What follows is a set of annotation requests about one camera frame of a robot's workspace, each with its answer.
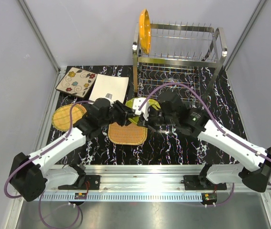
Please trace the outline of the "green dotted plate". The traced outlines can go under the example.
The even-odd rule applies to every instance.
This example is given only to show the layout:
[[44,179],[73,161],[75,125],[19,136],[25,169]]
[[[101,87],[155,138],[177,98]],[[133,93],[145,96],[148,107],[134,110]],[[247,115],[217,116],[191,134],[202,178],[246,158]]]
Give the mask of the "green dotted plate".
[[135,125],[139,125],[141,115],[144,121],[148,121],[149,108],[154,108],[155,110],[160,110],[161,108],[159,103],[156,100],[149,99],[147,102],[144,103],[145,99],[146,99],[145,97],[132,98],[125,103],[125,105],[128,108],[131,108],[135,112],[135,116],[132,118],[129,118],[129,120]]

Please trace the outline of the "white black-rimmed square plate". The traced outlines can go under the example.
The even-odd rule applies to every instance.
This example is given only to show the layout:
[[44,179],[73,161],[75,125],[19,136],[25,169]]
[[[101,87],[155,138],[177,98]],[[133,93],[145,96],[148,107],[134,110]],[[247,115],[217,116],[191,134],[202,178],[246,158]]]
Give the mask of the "white black-rimmed square plate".
[[111,94],[112,101],[124,102],[129,84],[128,77],[107,76],[98,74],[94,82],[89,100],[96,101],[98,98]]

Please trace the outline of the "floral square ceramic plate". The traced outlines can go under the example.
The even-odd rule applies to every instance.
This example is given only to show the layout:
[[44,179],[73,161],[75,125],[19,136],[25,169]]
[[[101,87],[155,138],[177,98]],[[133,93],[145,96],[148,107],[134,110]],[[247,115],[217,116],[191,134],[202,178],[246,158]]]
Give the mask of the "floral square ceramic plate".
[[57,84],[56,90],[75,97],[85,98],[96,78],[96,73],[72,67]]

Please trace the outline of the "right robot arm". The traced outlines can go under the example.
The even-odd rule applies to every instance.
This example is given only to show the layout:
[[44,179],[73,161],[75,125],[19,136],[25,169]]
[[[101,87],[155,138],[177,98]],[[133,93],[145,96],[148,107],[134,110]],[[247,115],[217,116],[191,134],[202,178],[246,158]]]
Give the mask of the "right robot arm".
[[233,165],[205,165],[198,176],[201,188],[242,183],[253,191],[266,191],[271,178],[271,147],[248,142],[212,120],[206,111],[188,108],[181,97],[171,91],[161,93],[157,104],[150,104],[148,98],[137,98],[132,107],[142,126],[155,131],[162,125],[171,125],[182,134],[212,144],[238,161]]

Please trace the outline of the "green wicker plate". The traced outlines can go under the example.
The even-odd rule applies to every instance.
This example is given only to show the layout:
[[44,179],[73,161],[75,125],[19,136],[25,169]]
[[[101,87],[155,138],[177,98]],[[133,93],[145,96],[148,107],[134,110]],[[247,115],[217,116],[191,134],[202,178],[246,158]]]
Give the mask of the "green wicker plate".
[[[52,115],[52,126],[63,132],[67,132],[70,128],[70,109],[72,104],[64,105],[58,108]],[[87,112],[86,108],[81,104],[76,104],[71,112],[72,115],[72,125],[80,120],[83,115]]]

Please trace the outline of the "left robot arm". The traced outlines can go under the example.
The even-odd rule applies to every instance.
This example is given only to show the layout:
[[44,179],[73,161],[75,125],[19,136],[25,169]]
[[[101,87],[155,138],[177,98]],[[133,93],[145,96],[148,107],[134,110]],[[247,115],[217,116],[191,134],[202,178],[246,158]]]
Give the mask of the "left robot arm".
[[52,166],[72,150],[83,146],[87,140],[99,134],[102,127],[112,123],[129,125],[130,118],[141,115],[141,106],[127,105],[108,98],[99,98],[89,106],[87,112],[69,130],[44,148],[29,155],[19,153],[14,157],[10,175],[4,185],[7,197],[8,185],[12,185],[27,202],[38,198],[46,189],[66,186],[81,189],[85,186],[86,173],[78,165],[63,169]]

